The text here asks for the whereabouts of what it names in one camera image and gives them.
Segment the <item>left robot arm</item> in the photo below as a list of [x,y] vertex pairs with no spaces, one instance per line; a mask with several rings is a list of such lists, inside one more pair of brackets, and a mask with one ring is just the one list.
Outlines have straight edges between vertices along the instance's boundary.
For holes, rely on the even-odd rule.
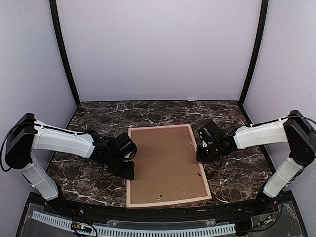
[[45,124],[26,113],[8,131],[0,147],[3,172],[19,171],[28,183],[50,202],[59,215],[66,215],[70,205],[62,199],[62,191],[39,165],[33,151],[49,150],[96,160],[114,176],[134,179],[136,144],[127,133],[105,136],[93,130],[71,131]]

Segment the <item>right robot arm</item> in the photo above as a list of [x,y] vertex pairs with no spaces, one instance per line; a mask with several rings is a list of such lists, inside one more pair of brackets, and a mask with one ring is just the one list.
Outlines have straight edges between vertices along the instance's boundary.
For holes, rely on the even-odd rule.
[[240,126],[231,131],[220,129],[210,121],[199,131],[202,145],[197,146],[198,162],[220,161],[233,151],[267,144],[287,143],[290,153],[253,201],[252,210],[263,214],[271,202],[296,176],[316,158],[316,122],[298,110],[289,115],[259,124]]

